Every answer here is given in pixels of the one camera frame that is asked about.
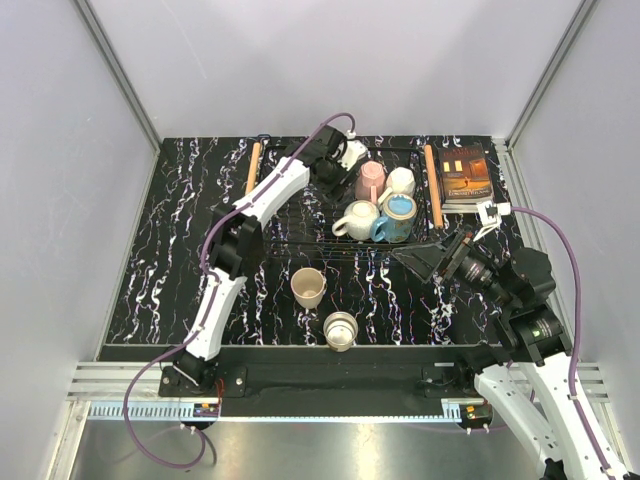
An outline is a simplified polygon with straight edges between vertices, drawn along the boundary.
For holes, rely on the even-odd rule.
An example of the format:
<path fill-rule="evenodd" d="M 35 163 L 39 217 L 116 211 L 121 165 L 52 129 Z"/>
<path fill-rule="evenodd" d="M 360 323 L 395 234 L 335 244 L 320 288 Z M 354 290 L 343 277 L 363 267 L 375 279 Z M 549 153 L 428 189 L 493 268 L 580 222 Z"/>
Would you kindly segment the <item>speckled cream mug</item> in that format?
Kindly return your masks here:
<path fill-rule="evenodd" d="M 379 218 L 378 207 L 367 200 L 356 200 L 348 205 L 342 218 L 332 225 L 336 237 L 349 235 L 357 241 L 371 239 L 371 228 Z"/>

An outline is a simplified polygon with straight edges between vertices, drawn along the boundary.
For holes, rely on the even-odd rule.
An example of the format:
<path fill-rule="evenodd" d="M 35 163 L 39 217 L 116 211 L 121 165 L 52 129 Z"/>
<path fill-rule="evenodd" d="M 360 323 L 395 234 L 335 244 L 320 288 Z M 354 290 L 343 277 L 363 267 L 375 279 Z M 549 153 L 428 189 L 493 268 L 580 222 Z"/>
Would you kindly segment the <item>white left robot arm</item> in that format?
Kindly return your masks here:
<path fill-rule="evenodd" d="M 311 139 L 290 145 L 249 194 L 214 211 L 200 259 L 206 275 L 201 305 L 173 360 L 190 393 L 203 396 L 215 386 L 225 325 L 239 291 L 264 256 L 264 227 L 308 185 L 328 200 L 341 199 L 366 156 L 367 148 L 353 132 L 324 125 Z"/>

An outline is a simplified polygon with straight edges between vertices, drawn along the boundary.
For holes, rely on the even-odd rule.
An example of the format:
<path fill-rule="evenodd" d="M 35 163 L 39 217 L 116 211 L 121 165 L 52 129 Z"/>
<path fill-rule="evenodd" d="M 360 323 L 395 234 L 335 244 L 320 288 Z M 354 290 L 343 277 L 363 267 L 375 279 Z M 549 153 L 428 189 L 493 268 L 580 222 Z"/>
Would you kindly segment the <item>white faceted mug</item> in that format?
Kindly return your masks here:
<path fill-rule="evenodd" d="M 377 200 L 379 207 L 393 194 L 404 194 L 413 197 L 415 191 L 415 177 L 406 167 L 398 167 L 391 171 L 386 179 L 385 189 Z"/>

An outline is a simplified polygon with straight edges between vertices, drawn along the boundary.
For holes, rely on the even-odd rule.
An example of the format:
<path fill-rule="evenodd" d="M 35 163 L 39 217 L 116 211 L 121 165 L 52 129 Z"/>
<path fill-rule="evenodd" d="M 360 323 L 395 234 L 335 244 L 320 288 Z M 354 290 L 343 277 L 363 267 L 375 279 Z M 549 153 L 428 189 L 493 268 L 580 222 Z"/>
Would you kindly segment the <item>blue butterfly mug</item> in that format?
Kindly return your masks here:
<path fill-rule="evenodd" d="M 392 194 L 382 204 L 380 216 L 373 222 L 370 237 L 374 242 L 401 243 L 412 231 L 417 214 L 413 198 L 405 194 Z"/>

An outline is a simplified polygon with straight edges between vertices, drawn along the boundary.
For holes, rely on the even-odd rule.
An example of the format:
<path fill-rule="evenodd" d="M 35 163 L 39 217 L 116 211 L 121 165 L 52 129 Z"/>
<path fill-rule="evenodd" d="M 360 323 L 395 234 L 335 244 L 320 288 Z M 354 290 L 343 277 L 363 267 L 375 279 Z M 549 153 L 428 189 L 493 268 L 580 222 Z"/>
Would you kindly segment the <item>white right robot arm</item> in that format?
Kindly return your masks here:
<path fill-rule="evenodd" d="M 547 302 L 555 290 L 548 256 L 529 247 L 498 262 L 471 233 L 396 248 L 422 282 L 456 280 L 496 302 L 500 344 L 478 345 L 455 363 L 454 384 L 497 411 L 542 479 L 633 479 L 611 447 L 577 378 L 574 348 Z"/>

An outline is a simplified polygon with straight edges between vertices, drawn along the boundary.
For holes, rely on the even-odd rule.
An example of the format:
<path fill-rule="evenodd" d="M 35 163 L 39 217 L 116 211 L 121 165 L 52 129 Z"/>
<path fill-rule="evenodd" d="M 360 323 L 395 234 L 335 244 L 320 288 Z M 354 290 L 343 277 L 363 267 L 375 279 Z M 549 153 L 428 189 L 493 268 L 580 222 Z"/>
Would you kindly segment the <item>small brown rimmed cup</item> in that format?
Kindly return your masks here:
<path fill-rule="evenodd" d="M 347 312 L 334 312 L 324 321 L 323 333 L 328 347 L 335 352 L 345 352 L 355 343 L 358 324 Z"/>

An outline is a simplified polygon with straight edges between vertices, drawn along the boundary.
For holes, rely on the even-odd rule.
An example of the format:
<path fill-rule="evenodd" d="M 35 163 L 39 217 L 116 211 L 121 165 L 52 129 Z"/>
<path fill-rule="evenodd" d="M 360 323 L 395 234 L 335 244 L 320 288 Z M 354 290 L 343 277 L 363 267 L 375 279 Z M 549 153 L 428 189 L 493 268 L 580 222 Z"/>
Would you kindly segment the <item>beige cup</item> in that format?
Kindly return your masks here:
<path fill-rule="evenodd" d="M 301 268 L 291 277 L 290 286 L 296 302 L 305 309 L 316 309 L 326 292 L 326 278 L 314 268 Z"/>

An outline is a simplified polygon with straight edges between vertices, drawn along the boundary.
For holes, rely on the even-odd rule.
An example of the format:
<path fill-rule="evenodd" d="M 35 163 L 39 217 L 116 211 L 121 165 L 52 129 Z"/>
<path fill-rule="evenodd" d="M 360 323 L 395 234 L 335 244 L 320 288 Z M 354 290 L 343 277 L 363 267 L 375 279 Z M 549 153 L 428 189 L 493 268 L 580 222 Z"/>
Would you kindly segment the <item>pink faceted mug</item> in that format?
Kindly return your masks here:
<path fill-rule="evenodd" d="M 383 165 L 376 161 L 365 162 L 360 168 L 355 184 L 355 198 L 376 204 L 384 191 L 385 182 L 386 173 Z"/>

